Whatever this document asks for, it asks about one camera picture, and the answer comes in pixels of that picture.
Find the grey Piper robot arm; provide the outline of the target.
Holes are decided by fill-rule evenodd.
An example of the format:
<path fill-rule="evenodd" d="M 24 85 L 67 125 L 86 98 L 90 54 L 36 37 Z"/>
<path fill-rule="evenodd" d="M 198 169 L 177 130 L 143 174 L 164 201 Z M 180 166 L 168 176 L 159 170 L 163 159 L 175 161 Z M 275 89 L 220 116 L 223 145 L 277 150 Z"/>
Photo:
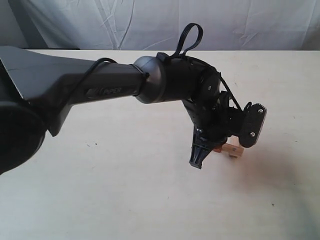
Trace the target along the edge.
<path fill-rule="evenodd" d="M 135 97 L 144 104 L 182 101 L 193 122 L 190 164 L 232 135 L 233 99 L 221 74 L 184 54 L 142 56 L 132 64 L 103 57 L 85 60 L 17 47 L 0 49 L 0 171 L 24 164 L 46 132 L 56 136 L 75 105 Z"/>

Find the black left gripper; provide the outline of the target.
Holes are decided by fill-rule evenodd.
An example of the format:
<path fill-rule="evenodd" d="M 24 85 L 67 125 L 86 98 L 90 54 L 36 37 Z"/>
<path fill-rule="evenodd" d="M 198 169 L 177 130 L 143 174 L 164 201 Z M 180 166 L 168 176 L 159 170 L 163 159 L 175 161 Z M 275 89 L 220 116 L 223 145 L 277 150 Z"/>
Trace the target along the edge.
<path fill-rule="evenodd" d="M 203 161 L 213 151 L 221 153 L 223 144 L 231 136 L 228 130 L 230 95 L 221 94 L 207 103 L 184 101 L 184 107 L 193 123 L 193 136 L 189 164 L 202 168 Z"/>

